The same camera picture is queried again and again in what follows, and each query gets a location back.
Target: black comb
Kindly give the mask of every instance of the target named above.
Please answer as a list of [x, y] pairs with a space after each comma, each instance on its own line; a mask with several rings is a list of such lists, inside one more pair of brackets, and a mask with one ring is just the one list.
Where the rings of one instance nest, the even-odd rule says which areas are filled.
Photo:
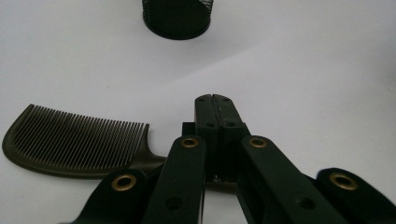
[[29, 105], [3, 141], [7, 158], [47, 175], [102, 178], [127, 167], [150, 171], [165, 158], [148, 147], [149, 125]]

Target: white background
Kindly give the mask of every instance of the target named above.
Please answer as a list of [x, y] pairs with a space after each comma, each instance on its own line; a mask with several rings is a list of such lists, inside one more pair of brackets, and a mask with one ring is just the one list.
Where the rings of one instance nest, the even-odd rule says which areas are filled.
[[[216, 0], [186, 41], [143, 23], [139, 0], [2, 0], [0, 135], [29, 104], [150, 124], [167, 155], [196, 97], [233, 99], [252, 134], [301, 172], [339, 167], [396, 203], [396, 1]], [[98, 180], [36, 174], [0, 156], [1, 223], [73, 221]], [[246, 223], [206, 194], [204, 223]]]

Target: mesh cup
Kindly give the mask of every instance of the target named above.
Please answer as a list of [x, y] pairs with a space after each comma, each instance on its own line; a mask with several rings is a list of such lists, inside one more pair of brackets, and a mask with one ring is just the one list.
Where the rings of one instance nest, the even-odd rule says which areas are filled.
[[191, 39], [209, 27], [212, 6], [213, 0], [143, 0], [143, 19], [157, 35]]

